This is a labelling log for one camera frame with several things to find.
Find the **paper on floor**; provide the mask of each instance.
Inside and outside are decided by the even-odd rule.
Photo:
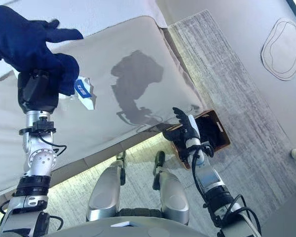
[[[280,80],[291,80],[296,74],[296,23],[279,19],[267,38],[262,52],[265,68]]]

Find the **robot leg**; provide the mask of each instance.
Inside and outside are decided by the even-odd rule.
[[[189,221],[189,205],[179,179],[162,168],[155,175],[153,189],[160,190],[163,216],[166,219],[187,225]]]
[[[86,221],[113,217],[118,212],[120,186],[125,183],[123,161],[116,160],[100,175],[91,194]]]

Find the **silver cylinder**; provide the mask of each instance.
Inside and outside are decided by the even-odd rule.
[[[47,117],[47,121],[50,120],[50,113],[46,111],[32,110],[26,113],[26,127],[32,127],[33,122],[39,120],[40,117]]]

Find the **floor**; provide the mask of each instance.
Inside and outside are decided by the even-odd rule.
[[[157,0],[168,25],[208,9],[296,147],[296,77],[281,81],[261,63],[260,52],[275,22],[296,21],[286,0]]]

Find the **cardboard box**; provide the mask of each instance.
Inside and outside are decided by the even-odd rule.
[[[221,150],[222,148],[230,145],[230,139],[226,133],[226,130],[224,129],[221,121],[219,120],[216,112],[214,110],[207,110],[204,111],[203,113],[201,113],[200,115],[195,117],[195,121],[196,124],[200,130],[200,134],[202,137],[202,128],[201,128],[201,124],[204,121],[204,118],[208,118],[207,122],[210,121],[211,122],[211,127],[214,135],[215,136],[215,144],[216,146],[214,147],[214,152]],[[179,129],[182,125],[177,125],[174,127],[171,127],[169,130],[175,130],[175,129]],[[183,141],[179,141],[179,142],[173,142],[173,147],[177,153],[177,156],[180,158],[181,162],[183,163],[183,166],[186,169],[190,169],[190,166],[187,162],[187,157],[186,157],[186,151],[185,151],[185,143]]]

